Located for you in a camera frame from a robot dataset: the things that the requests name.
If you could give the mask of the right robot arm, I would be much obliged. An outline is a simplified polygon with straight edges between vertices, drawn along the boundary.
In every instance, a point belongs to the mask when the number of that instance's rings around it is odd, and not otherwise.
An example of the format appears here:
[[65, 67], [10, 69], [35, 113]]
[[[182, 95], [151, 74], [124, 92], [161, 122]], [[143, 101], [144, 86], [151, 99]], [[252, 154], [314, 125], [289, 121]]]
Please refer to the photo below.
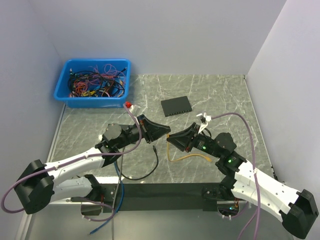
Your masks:
[[215, 138], [199, 133], [200, 126], [193, 123], [180, 132], [167, 136], [167, 141], [182, 152], [193, 148], [218, 159], [217, 168], [225, 175], [221, 181], [220, 195], [233, 197], [260, 206], [277, 218], [293, 236], [305, 239], [315, 223], [319, 211], [314, 195], [303, 189], [286, 186], [253, 165], [235, 149], [230, 133], [219, 133]]

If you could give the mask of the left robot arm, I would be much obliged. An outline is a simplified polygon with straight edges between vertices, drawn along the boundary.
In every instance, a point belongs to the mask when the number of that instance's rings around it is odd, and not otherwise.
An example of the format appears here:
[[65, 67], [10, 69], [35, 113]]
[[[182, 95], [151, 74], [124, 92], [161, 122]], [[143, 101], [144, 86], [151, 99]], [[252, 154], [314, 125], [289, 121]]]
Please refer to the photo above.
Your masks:
[[56, 162], [32, 161], [14, 187], [23, 210], [27, 214], [34, 214], [51, 202], [69, 197], [97, 200], [101, 189], [94, 177], [85, 176], [79, 180], [71, 178], [113, 164], [121, 155], [119, 149], [136, 145], [142, 139], [150, 144], [171, 131], [169, 126], [155, 123], [143, 114], [134, 121], [133, 125], [109, 124], [101, 141], [81, 154]]

